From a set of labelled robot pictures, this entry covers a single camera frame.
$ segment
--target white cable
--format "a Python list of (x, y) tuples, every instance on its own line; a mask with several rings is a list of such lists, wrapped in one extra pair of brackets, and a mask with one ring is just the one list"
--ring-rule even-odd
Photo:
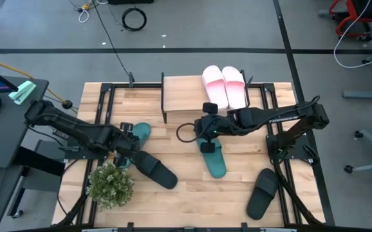
[(351, 24), (349, 25), (348, 29), (345, 30), (345, 32), (342, 34), (342, 37), (339, 39), (339, 42), (338, 44), (336, 44), (336, 47), (335, 49), (333, 50), (333, 55), (335, 56), (335, 60), (336, 62), (341, 65), (342, 67), (344, 68), (360, 68), (360, 67), (363, 67), (363, 66), (366, 66), (366, 65), (369, 65), (369, 64), (372, 64), (372, 61), (369, 62), (369, 63), (366, 63), (366, 64), (361, 64), (361, 65), (357, 65), (357, 66), (346, 66), (346, 65), (343, 65), (339, 62), (338, 58), (336, 57), (336, 49), (338, 48), (340, 42), (342, 41), (343, 37), (346, 35), (346, 33), (349, 31), (349, 29), (362, 17), (362, 15), (365, 13), (366, 9), (368, 8), (369, 6), (369, 3), (371, 3), (371, 0), (369, 0), (366, 4), (366, 7), (365, 9), (362, 11), (362, 13), (360, 14), (360, 16)]
[(109, 3), (109, 1), (106, 1), (106, 2), (104, 2), (104, 3), (102, 3), (102, 1), (100, 0), (96, 0), (96, 2), (98, 3), (98, 4), (100, 4), (100, 5), (104, 5), (104, 4), (108, 4)]
[[(84, 13), (86, 13), (88, 15), (88, 17), (85, 20), (82, 21), (82, 15)], [(89, 17), (90, 17), (89, 12), (87, 10), (83, 10), (82, 13), (80, 13), (80, 15), (79, 15), (79, 22), (80, 23), (85, 23), (89, 20)]]

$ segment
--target teal slide sandal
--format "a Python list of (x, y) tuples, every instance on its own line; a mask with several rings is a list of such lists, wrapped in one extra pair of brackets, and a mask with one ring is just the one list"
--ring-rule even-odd
[[(139, 137), (140, 149), (142, 149), (143, 145), (146, 143), (146, 141), (148, 140), (150, 136), (150, 132), (151, 132), (150, 125), (145, 122), (138, 123), (133, 127), (132, 132), (133, 132), (133, 135), (136, 135), (137, 137)], [(129, 168), (131, 165), (130, 160), (127, 158), (125, 158), (122, 163), (123, 165), (119, 166), (119, 168)]]
[[(205, 139), (197, 139), (198, 146), (200, 149), (200, 144), (206, 142)], [(203, 158), (205, 159), (207, 169), (214, 178), (222, 178), (226, 175), (226, 164), (223, 159), (222, 154), (222, 145), (220, 144), (219, 139), (212, 139), (212, 142), (215, 144), (214, 153), (202, 153)]]

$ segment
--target red chair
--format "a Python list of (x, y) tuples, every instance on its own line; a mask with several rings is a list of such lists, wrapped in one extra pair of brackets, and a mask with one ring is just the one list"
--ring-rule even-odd
[[(328, 12), (321, 12), (319, 16), (326, 17), (330, 16), (333, 20), (338, 22), (336, 27), (336, 34), (339, 38), (342, 36), (344, 31), (349, 25), (355, 21), (359, 15), (363, 12), (369, 0), (346, 0), (347, 12), (334, 12), (333, 9), (340, 2), (335, 0), (331, 5)], [(367, 7), (362, 17), (351, 27), (351, 29), (345, 34), (348, 37), (356, 37), (360, 41), (371, 41), (372, 40), (372, 28), (369, 23), (372, 22), (372, 0)]]

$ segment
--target desk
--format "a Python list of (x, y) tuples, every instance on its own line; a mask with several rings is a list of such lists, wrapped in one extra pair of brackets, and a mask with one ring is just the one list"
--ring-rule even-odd
[[(5, 77), (8, 81), (18, 86), (28, 78)], [(43, 97), (48, 81), (32, 80), (36, 84), (36, 89), (30, 94), (27, 101), (39, 100)], [(24, 166), (11, 165), (19, 149), (27, 126), (24, 124), (24, 114), (29, 108), (29, 104), (24, 102), (22, 105), (16, 105), (8, 97), (8, 93), (1, 93), (0, 105), (0, 220), (5, 213), (6, 207), (13, 195)]]
[[(99, 82), (85, 84), (78, 118), (94, 122), (101, 85)], [(274, 83), (274, 86), (279, 106), (295, 104), (290, 83)], [(266, 127), (244, 137), (219, 137), (228, 172), (222, 179), (214, 179), (207, 171), (197, 144), (182, 143), (175, 136), (180, 124), (193, 122), (203, 113), (201, 110), (168, 111), (167, 124), (164, 124), (160, 97), (160, 88), (117, 88), (111, 124), (118, 126), (120, 122), (149, 123), (152, 131), (144, 150), (160, 159), (176, 174), (177, 186), (174, 189), (165, 189), (131, 167), (129, 173), (135, 181), (131, 201), (124, 207), (112, 210), (98, 208), (95, 227), (126, 227), (128, 222), (134, 222), (135, 227), (240, 227), (242, 222), (247, 222), (249, 227), (283, 226), (277, 195), (261, 220), (252, 220), (245, 212), (258, 173), (264, 168), (273, 169), (267, 155)], [(249, 98), (251, 107), (262, 108), (259, 90), (249, 89)], [(109, 99), (107, 94), (105, 99), (104, 112)], [(284, 129), (294, 123), (295, 121), (284, 123)], [(185, 139), (193, 138), (194, 132), (185, 128), (181, 136)], [(80, 196), (86, 162), (78, 161), (62, 178), (59, 198), (66, 211), (71, 209)], [(300, 160), (290, 162), (298, 195), (315, 217), (324, 221), (312, 167)], [(294, 223), (288, 196), (286, 201), (290, 220)], [(90, 204), (91, 200), (88, 200), (83, 223), (88, 221)], [(64, 213), (57, 205), (53, 223), (63, 218)]]

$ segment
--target black slide sandal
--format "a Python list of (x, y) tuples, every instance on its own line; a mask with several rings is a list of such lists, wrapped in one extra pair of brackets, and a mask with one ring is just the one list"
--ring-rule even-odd
[(246, 212), (251, 219), (260, 220), (275, 198), (279, 181), (276, 174), (265, 168), (257, 176), (255, 187), (250, 196)]

